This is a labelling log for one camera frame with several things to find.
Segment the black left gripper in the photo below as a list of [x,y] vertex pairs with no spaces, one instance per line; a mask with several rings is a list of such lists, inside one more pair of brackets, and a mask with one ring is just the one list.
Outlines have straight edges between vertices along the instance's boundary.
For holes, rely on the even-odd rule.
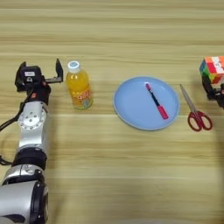
[[[26,62],[24,61],[18,68],[16,73],[16,79],[15,79],[15,86],[17,87],[17,91],[25,91],[25,84],[23,79],[21,78],[21,69],[26,66]],[[60,63],[59,59],[56,59],[56,73],[59,77],[54,77],[51,79],[43,79],[40,84],[37,84],[34,86],[29,92],[28,92],[28,102],[43,102],[48,103],[49,102],[49,96],[51,93],[51,84],[54,83],[61,83],[63,79],[61,78],[63,76],[63,68]]]

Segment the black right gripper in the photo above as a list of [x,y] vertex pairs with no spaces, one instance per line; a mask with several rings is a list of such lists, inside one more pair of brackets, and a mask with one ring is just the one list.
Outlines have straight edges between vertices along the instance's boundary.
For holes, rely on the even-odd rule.
[[224,94],[220,89],[213,89],[210,79],[205,75],[202,77],[202,85],[209,100],[216,101],[224,109]]

